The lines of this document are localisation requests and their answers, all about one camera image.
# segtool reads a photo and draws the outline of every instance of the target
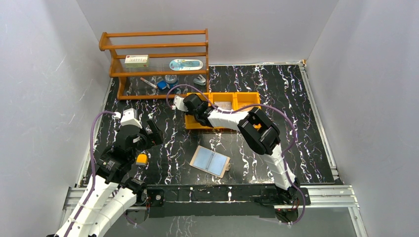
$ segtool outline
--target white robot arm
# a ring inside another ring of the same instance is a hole
[[[240,131],[250,148],[260,154],[268,164],[275,186],[285,191],[292,186],[286,172],[291,180],[295,180],[295,175],[284,167],[279,130],[261,109],[255,107],[251,111],[237,113],[220,108],[214,110],[208,106],[207,101],[201,100],[196,94],[188,95],[186,98],[176,96],[173,109],[193,115],[201,125]],[[254,125],[258,124],[261,125],[259,130],[254,128]]]
[[[76,208],[64,225],[47,237],[103,236],[116,219],[136,203],[137,194],[141,195],[145,184],[133,178],[124,183],[121,181],[131,170],[137,150],[146,150],[163,143],[163,132],[151,120],[147,123],[152,132],[147,132],[141,126],[134,109],[124,111],[115,142],[96,159],[96,174],[90,177]],[[107,198],[120,185],[122,187],[118,194],[102,209]]]

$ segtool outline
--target black marble table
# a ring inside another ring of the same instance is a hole
[[[285,156],[291,170],[302,183],[334,182],[298,65],[210,67],[209,83],[211,92],[257,91],[261,103],[282,110],[294,123],[298,137],[297,145]],[[144,90],[144,85],[132,82],[125,93],[137,93]],[[184,114],[168,108],[164,99],[118,101],[117,90],[118,79],[114,79],[105,110],[122,113],[135,108],[143,124],[152,119],[164,132],[162,145],[144,151],[149,156],[148,166],[139,169],[133,165],[130,176],[150,185],[273,183],[266,163],[251,151],[241,134],[217,129],[186,130]],[[281,147],[284,149],[292,139],[291,128],[280,115],[265,111],[281,131]],[[95,142],[95,157],[112,144],[119,126],[119,122],[110,116],[103,117]],[[198,145],[231,158],[231,169],[222,179],[189,165]]]

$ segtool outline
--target white wall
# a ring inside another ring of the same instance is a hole
[[[371,237],[419,236],[418,15],[419,1],[340,0],[307,62]]]
[[[57,231],[109,61],[75,0],[0,0],[0,236]]]
[[[209,62],[308,58],[337,0],[77,0],[102,32],[209,31]]]

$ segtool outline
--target yellow part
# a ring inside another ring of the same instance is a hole
[[[212,93],[204,93],[204,95],[212,102],[218,101],[228,101],[231,102],[231,107],[233,110],[237,110],[241,107],[250,104],[260,104],[260,97],[259,92],[212,92]],[[220,129],[223,127],[206,127],[200,125],[192,115],[187,115],[185,117],[185,127],[186,129]]]
[[[139,154],[137,156],[137,162],[136,162],[137,164],[146,165],[147,164],[147,161],[148,161],[148,157],[147,157],[146,154]]]

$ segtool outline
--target blue container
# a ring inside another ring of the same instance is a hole
[[[179,81],[177,80],[177,75],[166,75],[165,82],[168,85],[169,89],[172,89],[173,87],[179,84]]]

